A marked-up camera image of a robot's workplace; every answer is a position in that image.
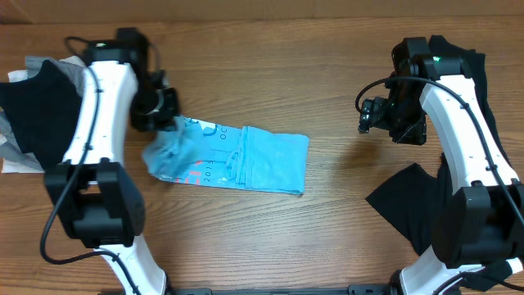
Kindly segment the light blue printed t-shirt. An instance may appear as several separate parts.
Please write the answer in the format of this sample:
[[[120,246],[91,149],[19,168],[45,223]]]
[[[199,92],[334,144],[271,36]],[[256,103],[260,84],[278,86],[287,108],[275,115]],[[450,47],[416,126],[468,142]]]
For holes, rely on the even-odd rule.
[[[309,138],[236,128],[177,116],[177,131],[159,131],[142,153],[162,181],[301,195]]]

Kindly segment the black t-shirt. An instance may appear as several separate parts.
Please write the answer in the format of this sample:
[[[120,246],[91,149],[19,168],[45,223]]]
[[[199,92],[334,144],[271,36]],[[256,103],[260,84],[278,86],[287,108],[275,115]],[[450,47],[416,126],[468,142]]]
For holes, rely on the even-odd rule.
[[[442,35],[428,42],[434,54],[455,53],[465,59],[472,70],[477,101],[482,115],[499,149],[502,143],[495,116],[488,103],[486,55],[475,49],[461,48]],[[442,157],[437,176],[430,176],[413,163],[397,172],[366,197],[366,201],[395,229],[408,239],[414,251],[422,255],[431,246],[431,226],[452,198],[449,163]]]

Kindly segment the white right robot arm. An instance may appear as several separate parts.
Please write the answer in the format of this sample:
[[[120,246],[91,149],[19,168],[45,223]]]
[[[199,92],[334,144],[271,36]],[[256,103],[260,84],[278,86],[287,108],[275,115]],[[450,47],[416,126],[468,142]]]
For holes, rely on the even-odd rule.
[[[433,125],[443,153],[430,176],[412,164],[368,203],[412,244],[386,294],[458,294],[508,286],[523,270],[523,184],[501,147],[486,100],[485,57],[445,38],[406,38],[391,53],[386,98],[358,97],[359,131],[422,145]]]

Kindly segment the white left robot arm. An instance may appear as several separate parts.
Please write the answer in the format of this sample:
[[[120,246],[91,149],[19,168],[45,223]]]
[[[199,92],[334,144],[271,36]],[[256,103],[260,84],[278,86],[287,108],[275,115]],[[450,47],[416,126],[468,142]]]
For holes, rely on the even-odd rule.
[[[87,40],[83,101],[62,162],[46,170],[53,209],[39,251],[53,265],[102,256],[124,294],[174,293],[143,236],[145,203],[124,169],[126,130],[174,131],[178,94],[161,68],[149,71],[156,46],[134,27],[113,39]]]

